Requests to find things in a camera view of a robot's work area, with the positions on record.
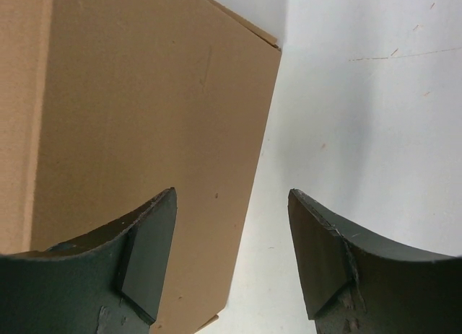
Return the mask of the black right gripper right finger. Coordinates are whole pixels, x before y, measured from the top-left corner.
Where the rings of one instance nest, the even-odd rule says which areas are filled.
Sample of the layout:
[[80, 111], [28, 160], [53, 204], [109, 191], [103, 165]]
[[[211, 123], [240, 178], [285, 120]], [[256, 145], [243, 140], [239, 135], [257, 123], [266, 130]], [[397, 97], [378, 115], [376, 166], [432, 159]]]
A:
[[318, 333], [459, 333], [461, 259], [393, 241], [298, 189], [288, 216]]

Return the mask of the brown cardboard box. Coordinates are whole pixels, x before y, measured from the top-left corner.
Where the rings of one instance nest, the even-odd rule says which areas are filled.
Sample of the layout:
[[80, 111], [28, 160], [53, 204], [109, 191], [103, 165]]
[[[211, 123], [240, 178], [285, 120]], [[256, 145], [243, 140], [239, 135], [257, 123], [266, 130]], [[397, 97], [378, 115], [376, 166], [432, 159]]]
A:
[[1, 256], [44, 251], [168, 188], [148, 333], [225, 307], [282, 57], [215, 0], [1, 0]]

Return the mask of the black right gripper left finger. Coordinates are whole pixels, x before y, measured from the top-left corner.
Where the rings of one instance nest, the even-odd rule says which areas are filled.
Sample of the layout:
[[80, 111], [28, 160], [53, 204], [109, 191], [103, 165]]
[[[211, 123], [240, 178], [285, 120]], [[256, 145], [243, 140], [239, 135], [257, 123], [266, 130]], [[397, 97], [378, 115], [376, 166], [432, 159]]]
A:
[[1, 256], [3, 333], [148, 333], [177, 216], [168, 188], [132, 212], [44, 251]]

